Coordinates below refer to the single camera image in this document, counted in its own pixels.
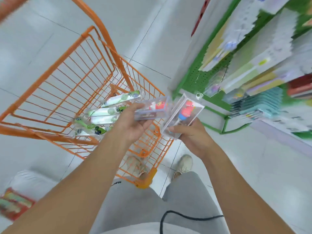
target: floor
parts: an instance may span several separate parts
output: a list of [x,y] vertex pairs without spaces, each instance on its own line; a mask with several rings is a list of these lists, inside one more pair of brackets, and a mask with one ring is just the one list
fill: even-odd
[[[190,41],[204,0],[86,0],[119,54],[166,95]],[[0,112],[5,111],[90,26],[71,0],[31,0],[0,25]],[[246,128],[219,135],[208,130],[235,167],[298,234],[312,234],[312,157]],[[0,135],[0,192],[17,172],[38,171],[56,181],[82,160],[46,141]],[[151,187],[160,196],[180,157],[189,153],[217,203],[202,162],[174,141]]]

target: shopping cart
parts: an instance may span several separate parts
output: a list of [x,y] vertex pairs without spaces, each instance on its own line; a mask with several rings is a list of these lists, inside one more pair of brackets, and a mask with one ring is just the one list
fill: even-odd
[[[139,90],[144,97],[164,95],[117,54],[99,17],[82,1],[72,0],[97,25],[79,39],[0,116],[0,133],[47,140],[85,159],[98,145],[92,136],[73,137],[72,119],[114,95]],[[154,120],[123,158],[117,177],[147,188],[173,140],[162,137],[162,120]],[[129,172],[127,157],[136,156],[150,168],[142,180]]]

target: leg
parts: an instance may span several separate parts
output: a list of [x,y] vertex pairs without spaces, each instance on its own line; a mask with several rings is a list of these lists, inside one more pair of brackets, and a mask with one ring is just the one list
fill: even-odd
[[[199,176],[195,172],[189,172],[191,167],[192,157],[184,155],[179,162],[175,178],[165,191],[163,200],[170,205],[171,210],[190,217],[206,218],[220,215]],[[224,220],[222,219],[224,218],[211,221],[193,221],[176,214],[168,214],[165,222],[189,228],[199,233],[224,233]]]
[[[135,157],[129,158],[127,164],[139,168],[136,175],[144,178],[143,176],[147,175],[146,168],[142,168],[140,161]],[[139,189],[128,181],[120,178],[115,179],[99,210],[90,234],[100,234],[139,223],[159,222],[166,212],[165,205],[165,202],[153,189]]]

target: sneaker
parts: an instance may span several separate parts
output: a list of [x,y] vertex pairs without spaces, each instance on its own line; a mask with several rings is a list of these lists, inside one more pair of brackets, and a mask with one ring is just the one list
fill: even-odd
[[177,171],[174,173],[174,178],[177,177],[177,173],[187,173],[192,169],[193,159],[190,155],[185,154],[180,158],[180,161],[177,165]]
[[135,177],[140,177],[143,173],[149,171],[147,166],[135,156],[129,156],[126,163],[128,167],[127,172]]

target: black cable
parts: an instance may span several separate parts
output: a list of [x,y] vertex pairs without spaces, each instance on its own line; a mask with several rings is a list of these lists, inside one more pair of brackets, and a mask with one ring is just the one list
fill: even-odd
[[161,218],[160,220],[160,234],[163,234],[162,232],[162,227],[163,227],[163,221],[165,220],[165,217],[167,216],[168,213],[175,213],[181,217],[184,217],[186,219],[190,219],[190,220],[194,220],[194,221],[208,221],[208,220],[212,220],[212,219],[215,219],[215,218],[219,218],[219,217],[224,217],[223,215],[218,215],[218,216],[213,216],[213,217],[206,217],[206,218],[198,218],[198,217],[189,217],[189,216],[186,216],[186,215],[183,215],[179,212],[176,212],[176,211],[173,211],[173,210],[168,210],[167,212],[165,212],[163,214],[163,217]]

